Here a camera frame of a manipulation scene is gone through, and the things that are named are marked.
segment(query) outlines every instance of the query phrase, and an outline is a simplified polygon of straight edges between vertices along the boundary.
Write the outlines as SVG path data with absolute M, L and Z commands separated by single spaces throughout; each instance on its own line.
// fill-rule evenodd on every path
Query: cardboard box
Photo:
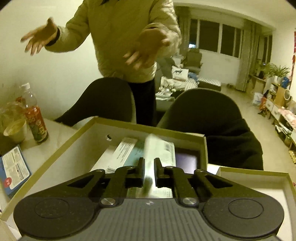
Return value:
M 0 220 L 0 237 L 1 241 L 16 241 L 16 237 L 10 231 L 8 225 Z
M 288 173 L 220 167 L 217 175 L 276 199 L 285 212 L 277 236 L 284 241 L 296 240 L 296 191 Z
M 200 167 L 207 168 L 206 139 L 202 135 L 195 136 L 95 117 L 80 128 L 32 174 L 3 210 L 0 219 L 7 221 L 8 225 L 16 229 L 13 209 L 22 198 L 88 173 L 110 146 L 117 147 L 125 137 L 145 141 L 150 134 L 174 143 L 175 147 L 198 150 Z
M 30 176 L 19 145 L 0 157 L 0 180 L 8 197 L 12 198 Z
M 274 100 L 274 103 L 279 105 L 279 106 L 284 106 L 285 105 L 285 90 L 283 87 L 279 86 L 278 91 L 276 93 L 276 98 Z

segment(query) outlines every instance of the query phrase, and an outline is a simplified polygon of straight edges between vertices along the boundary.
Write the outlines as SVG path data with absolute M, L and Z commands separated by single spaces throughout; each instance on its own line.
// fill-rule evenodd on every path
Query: bottle cap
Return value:
M 26 83 L 24 85 L 21 85 L 20 88 L 23 90 L 23 91 L 26 91 L 28 89 L 30 89 L 30 83 Z

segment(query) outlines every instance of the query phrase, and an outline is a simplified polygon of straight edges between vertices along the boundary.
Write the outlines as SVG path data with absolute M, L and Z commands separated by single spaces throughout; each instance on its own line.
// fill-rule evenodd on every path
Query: hand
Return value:
M 57 36 L 57 26 L 54 24 L 52 18 L 47 20 L 47 24 L 43 25 L 35 30 L 27 33 L 24 37 L 21 38 L 21 42 L 26 41 L 31 38 L 29 43 L 26 46 L 25 52 L 28 52 L 31 49 L 31 56 L 36 53 L 39 53 L 43 46 L 47 45 L 51 40 L 55 39 Z
M 157 58 L 161 47 L 170 45 L 164 30 L 159 28 L 148 28 L 140 33 L 133 49 L 124 58 L 128 58 L 127 65 L 134 64 L 134 69 L 149 68 Z

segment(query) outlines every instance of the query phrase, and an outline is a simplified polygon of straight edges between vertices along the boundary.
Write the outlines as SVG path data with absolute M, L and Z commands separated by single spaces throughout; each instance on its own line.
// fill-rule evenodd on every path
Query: cushion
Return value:
M 187 81 L 188 80 L 188 69 L 181 69 L 176 66 L 172 66 L 173 79 Z

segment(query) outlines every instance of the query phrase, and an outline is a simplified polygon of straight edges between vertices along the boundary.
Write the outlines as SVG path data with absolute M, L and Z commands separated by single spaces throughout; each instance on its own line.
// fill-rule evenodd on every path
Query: person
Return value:
M 156 59 L 171 57 L 181 43 L 172 0 L 84 0 L 65 27 L 52 18 L 21 38 L 25 52 L 61 53 L 77 49 L 91 34 L 104 77 L 129 83 L 137 123 L 154 126 Z

